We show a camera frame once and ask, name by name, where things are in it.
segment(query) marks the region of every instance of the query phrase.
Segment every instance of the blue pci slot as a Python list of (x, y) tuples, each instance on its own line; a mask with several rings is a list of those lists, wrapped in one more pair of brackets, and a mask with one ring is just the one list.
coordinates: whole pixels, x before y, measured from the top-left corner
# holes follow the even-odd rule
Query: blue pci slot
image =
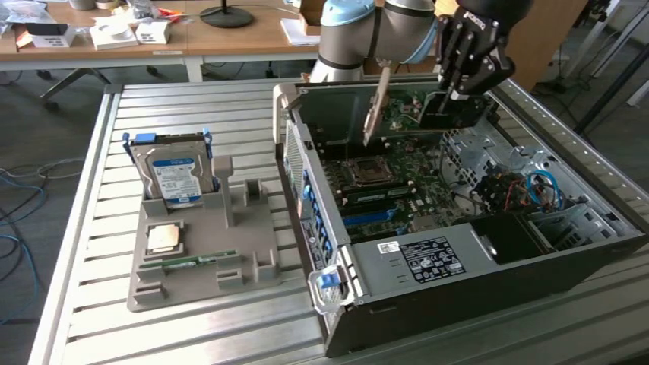
[(346, 226), (353, 226), (354, 224), (385, 222), (391, 220), (394, 217), (395, 209), (387, 209), (386, 211), (379, 211), (377, 213), (370, 213), (365, 215), (357, 215), (354, 217), (342, 218), (342, 223)]

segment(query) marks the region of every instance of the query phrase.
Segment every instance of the chair wheel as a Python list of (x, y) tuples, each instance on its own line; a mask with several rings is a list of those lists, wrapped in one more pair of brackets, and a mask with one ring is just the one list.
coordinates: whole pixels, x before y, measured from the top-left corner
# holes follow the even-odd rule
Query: chair wheel
[(153, 66), (146, 66), (146, 72), (149, 73), (150, 76), (157, 76), (159, 75), (158, 69)]
[(42, 104), (42, 107), (45, 108), (46, 111), (49, 112), (56, 112), (58, 111), (58, 103), (54, 101), (45, 101)]
[(52, 80), (52, 74), (49, 73), (49, 71), (36, 71), (36, 76), (38, 76), (38, 78), (41, 78), (42, 80)]

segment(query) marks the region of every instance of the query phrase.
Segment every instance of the lamp base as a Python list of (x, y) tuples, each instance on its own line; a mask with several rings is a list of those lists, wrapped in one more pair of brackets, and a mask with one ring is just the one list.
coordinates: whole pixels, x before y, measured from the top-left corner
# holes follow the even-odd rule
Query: lamp base
[(243, 9), (227, 6), (226, 13), (222, 8), (213, 7), (201, 11), (201, 20), (211, 27), (217, 28), (239, 28), (251, 23), (254, 17)]

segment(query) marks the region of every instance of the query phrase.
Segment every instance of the blue network cable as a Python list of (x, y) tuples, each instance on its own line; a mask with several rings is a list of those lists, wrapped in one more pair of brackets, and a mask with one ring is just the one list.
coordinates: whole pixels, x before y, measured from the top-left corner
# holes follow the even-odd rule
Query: blue network cable
[(17, 309), (14, 310), (4, 319), (0, 319), (0, 325), (4, 325), (6, 322), (9, 322), (20, 313), (22, 313), (26, 308), (33, 304), (38, 297), (38, 280), (36, 276), (36, 266), (33, 265), (33, 258), (32, 258), (32, 253), (29, 252), (29, 248), (24, 245), (22, 242), (20, 242), (18, 238), (14, 236), (9, 236), (8, 234), (0, 234), (0, 238), (4, 238), (6, 240), (13, 240), (16, 243), (20, 245), (20, 248), (24, 252), (25, 257), (28, 258), (28, 264), (29, 268), (32, 269), (32, 277), (33, 277), (33, 295), (30, 300)]
[(527, 175), (527, 179), (525, 180), (525, 186), (527, 187), (529, 196), (531, 197), (531, 200), (534, 201), (534, 203), (541, 204), (541, 200), (538, 199), (537, 194), (534, 193), (534, 190), (531, 188), (531, 178), (534, 175), (543, 176), (549, 180), (549, 183), (551, 184), (551, 188), (554, 189), (554, 193), (557, 194), (558, 209), (561, 209), (563, 205), (563, 201), (561, 199), (561, 190), (558, 189), (558, 184), (557, 184), (557, 180), (554, 179), (554, 176), (547, 171), (537, 170)]
[(8, 224), (14, 223), (14, 222), (20, 221), (21, 219), (26, 218), (34, 211), (38, 210), (38, 208), (44, 204), (45, 192), (44, 192), (42, 188), (40, 188), (38, 186), (22, 185), (20, 183), (17, 183), (16, 181), (10, 181), (8, 178), (5, 178), (1, 175), (0, 175), (0, 180), (4, 181), (6, 184), (9, 184), (12, 186), (16, 186), (18, 188), (34, 189), (40, 193), (38, 203), (36, 204), (36, 206), (32, 208), (30, 211), (28, 211), (25, 214), (22, 214), (20, 217), (17, 217), (16, 219), (13, 219), (12, 221), (6, 220), (6, 221), (0, 222), (0, 226), (6, 226)]

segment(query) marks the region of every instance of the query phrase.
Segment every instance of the metal grating table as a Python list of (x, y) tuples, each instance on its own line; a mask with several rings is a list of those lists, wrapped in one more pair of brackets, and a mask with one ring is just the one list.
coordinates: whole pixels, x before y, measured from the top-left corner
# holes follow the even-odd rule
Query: metal grating table
[[(649, 249), (643, 248), (566, 294), (345, 357), (322, 357), (273, 159), (271, 88), (295, 81), (106, 89), (29, 364), (609, 363), (649, 348)], [(503, 89), (547, 117), (547, 129), (559, 128), (557, 136), (582, 153), (587, 147), (542, 106), (513, 83)], [(214, 154), (233, 156), (230, 183), (261, 178), (269, 190), (282, 283), (131, 313), (125, 298), (142, 184), (121, 148), (121, 134), (185, 133), (203, 127), (214, 135)], [(534, 142), (507, 116), (502, 127), (514, 138)], [(583, 155), (594, 159), (598, 176), (630, 196), (625, 200), (637, 211), (649, 214), (646, 194), (589, 151)]]

